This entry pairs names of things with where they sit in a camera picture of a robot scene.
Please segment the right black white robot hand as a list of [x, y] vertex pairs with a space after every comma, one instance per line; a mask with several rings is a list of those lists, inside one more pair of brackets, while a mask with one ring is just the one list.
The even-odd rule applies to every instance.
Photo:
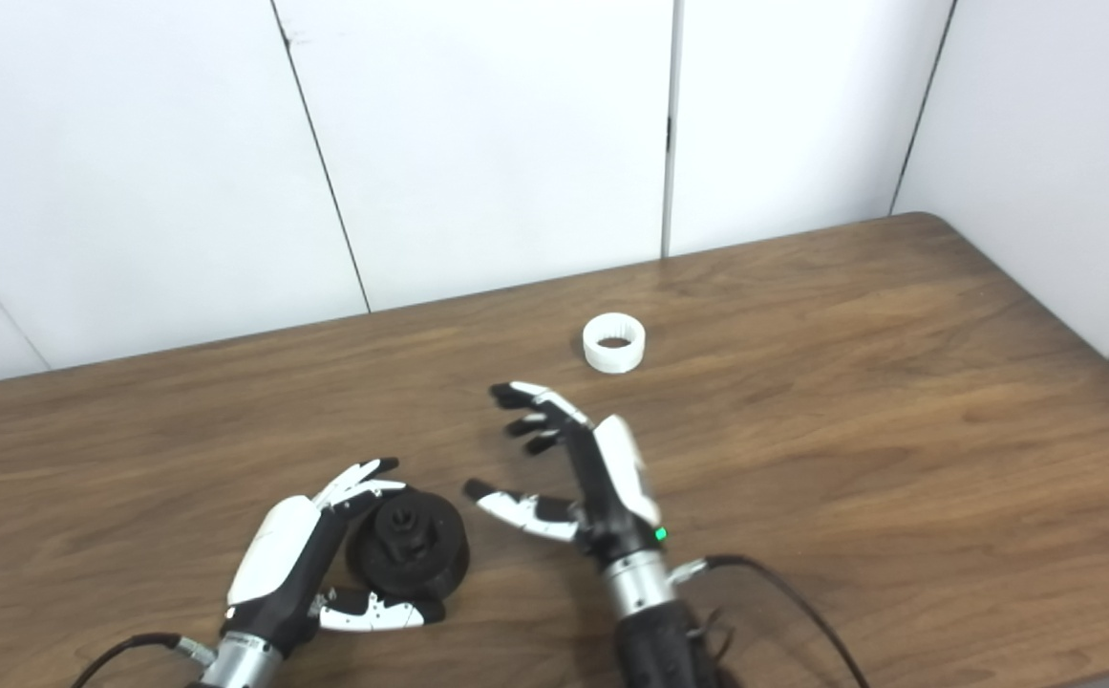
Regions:
[[462, 485], [468, 500], [520, 532], [574, 545], [598, 570], [662, 548], [662, 514], [624, 419], [593, 421], [554, 389], [522, 380], [494, 384], [489, 393], [498, 408], [523, 409], [503, 428], [523, 437], [523, 453], [564, 449], [580, 496], [528, 495], [471, 479]]

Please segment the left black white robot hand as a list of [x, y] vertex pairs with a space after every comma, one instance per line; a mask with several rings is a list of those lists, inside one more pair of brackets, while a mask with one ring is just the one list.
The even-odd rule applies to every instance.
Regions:
[[410, 489], [384, 479], [394, 457], [353, 464], [317, 495], [279, 500], [263, 519], [226, 596], [221, 635], [256, 637], [288, 657], [315, 633], [383, 633], [442, 623], [441, 601], [383, 591], [323, 591], [352, 520]]

